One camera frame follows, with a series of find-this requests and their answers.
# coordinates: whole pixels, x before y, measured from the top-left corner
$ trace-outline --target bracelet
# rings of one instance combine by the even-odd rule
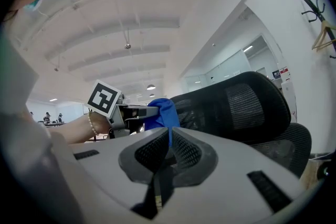
[[[96,132],[95,128],[93,127],[93,124],[92,124],[92,121],[91,121],[91,118],[90,118],[90,114],[91,114],[91,113],[92,113],[91,111],[89,111],[89,113],[88,113],[88,118],[89,118],[90,126],[91,126],[91,128],[92,128],[92,131],[93,131],[94,135],[99,135],[99,134]]]

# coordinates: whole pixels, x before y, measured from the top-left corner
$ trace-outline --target black coat rack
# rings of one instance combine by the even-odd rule
[[[302,12],[301,14],[303,15],[303,14],[306,14],[306,13],[314,13],[316,15],[316,18],[314,20],[308,20],[308,22],[311,23],[311,22],[316,21],[317,19],[319,19],[321,22],[325,20],[324,16],[322,15],[322,13],[324,12],[324,8],[326,7],[325,3],[323,3],[323,8],[322,8],[322,10],[320,10],[318,0],[316,0],[316,6],[311,0],[304,0],[304,1],[311,8],[311,10],[308,10],[306,12]],[[334,34],[333,34],[333,32],[331,31],[330,28],[327,30],[327,33],[328,33],[331,40],[335,39],[335,36],[334,36]],[[334,41],[332,44],[333,44],[334,49],[336,51],[336,41]]]

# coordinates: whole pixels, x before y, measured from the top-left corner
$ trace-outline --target hand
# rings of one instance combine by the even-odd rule
[[[107,121],[106,117],[97,113],[92,112],[90,114],[90,119],[95,131],[98,134],[107,134],[111,128],[109,122]]]

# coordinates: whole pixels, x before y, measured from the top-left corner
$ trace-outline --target black mesh chair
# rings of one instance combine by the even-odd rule
[[[310,133],[290,124],[283,95],[264,75],[245,72],[171,100],[181,127],[244,142],[298,177],[303,173]]]

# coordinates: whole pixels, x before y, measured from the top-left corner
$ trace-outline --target ceiling light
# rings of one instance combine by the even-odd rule
[[[147,90],[154,90],[156,87],[153,84],[147,86]]]
[[[253,46],[251,45],[251,46],[249,46],[248,48],[246,48],[245,50],[244,50],[244,52],[246,52],[247,50],[249,50],[250,48],[252,48]]]

